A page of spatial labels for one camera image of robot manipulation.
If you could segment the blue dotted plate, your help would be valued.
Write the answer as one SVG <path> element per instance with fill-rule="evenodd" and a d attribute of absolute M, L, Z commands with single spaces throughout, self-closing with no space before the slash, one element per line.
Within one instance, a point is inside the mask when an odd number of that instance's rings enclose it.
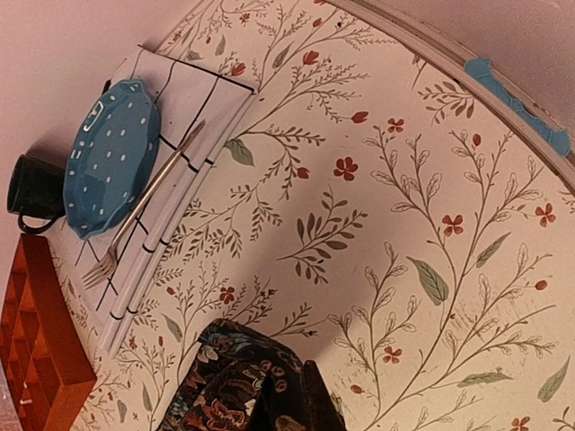
<path fill-rule="evenodd" d="M 66 163 L 68 226 L 82 240 L 119 224 L 143 192 L 158 153 L 161 115 L 139 79 L 104 92 L 79 128 Z"/>

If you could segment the blue tape strip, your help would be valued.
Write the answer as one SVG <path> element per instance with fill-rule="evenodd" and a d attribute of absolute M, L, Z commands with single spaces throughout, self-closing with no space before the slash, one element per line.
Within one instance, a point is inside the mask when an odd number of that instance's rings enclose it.
<path fill-rule="evenodd" d="M 527 123 L 547 144 L 561 157 L 566 158 L 571 151 L 571 139 L 566 130 L 553 129 L 540 117 L 528 111 L 526 106 L 512 96 L 503 83 L 491 71 L 491 61 L 478 57 L 468 60 L 464 65 L 465 72 L 477 83 L 485 87 L 491 94 L 513 110 Z"/>

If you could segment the white grid placemat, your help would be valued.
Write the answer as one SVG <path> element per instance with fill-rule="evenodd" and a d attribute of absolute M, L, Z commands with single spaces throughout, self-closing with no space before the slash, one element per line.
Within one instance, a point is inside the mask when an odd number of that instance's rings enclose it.
<path fill-rule="evenodd" d="M 115 356 L 187 202 L 254 99 L 248 85 L 157 55 L 126 57 L 66 167 L 73 276 Z"/>

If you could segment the orange wooden compartment tray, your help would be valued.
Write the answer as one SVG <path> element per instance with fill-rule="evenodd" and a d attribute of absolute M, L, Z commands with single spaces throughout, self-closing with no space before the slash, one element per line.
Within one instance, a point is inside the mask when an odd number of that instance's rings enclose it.
<path fill-rule="evenodd" d="M 22 234 L 1 314 L 1 361 L 24 430 L 69 430 L 97 381 L 48 240 Z"/>

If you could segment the silver fork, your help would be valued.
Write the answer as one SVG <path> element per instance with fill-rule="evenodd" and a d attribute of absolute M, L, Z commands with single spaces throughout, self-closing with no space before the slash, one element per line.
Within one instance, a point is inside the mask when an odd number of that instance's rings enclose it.
<path fill-rule="evenodd" d="M 133 207 L 129 215 L 124 219 L 123 223 L 113 236 L 109 248 L 106 250 L 104 256 L 98 263 L 90 269 L 82 277 L 84 288 L 89 291 L 99 285 L 101 282 L 108 279 L 113 275 L 119 264 L 118 248 L 122 238 L 128 232 L 129 227 L 137 220 L 140 212 L 145 208 L 151 197 L 155 194 L 158 188 L 162 185 L 164 180 L 168 177 L 174 166 L 181 159 L 190 144 L 197 138 L 202 129 L 206 126 L 206 120 L 201 120 L 200 123 L 191 130 L 184 141 L 177 147 L 170 157 L 166 160 L 162 168 L 156 173 L 146 189 L 138 198 L 136 205 Z"/>

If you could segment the dark floral tie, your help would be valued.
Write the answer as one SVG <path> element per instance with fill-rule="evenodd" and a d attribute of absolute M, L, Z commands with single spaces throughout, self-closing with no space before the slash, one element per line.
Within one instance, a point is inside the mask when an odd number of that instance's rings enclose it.
<path fill-rule="evenodd" d="M 199 343 L 160 429 L 344 429 L 316 362 L 226 319 L 212 321 Z"/>

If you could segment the dark green mug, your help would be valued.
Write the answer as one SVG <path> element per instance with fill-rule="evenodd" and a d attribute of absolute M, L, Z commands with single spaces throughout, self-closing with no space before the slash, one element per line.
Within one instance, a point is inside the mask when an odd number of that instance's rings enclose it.
<path fill-rule="evenodd" d="M 6 200 L 7 211 L 18 215 L 23 233 L 45 233 L 66 213 L 63 200 L 65 170 L 22 154 L 13 169 Z"/>

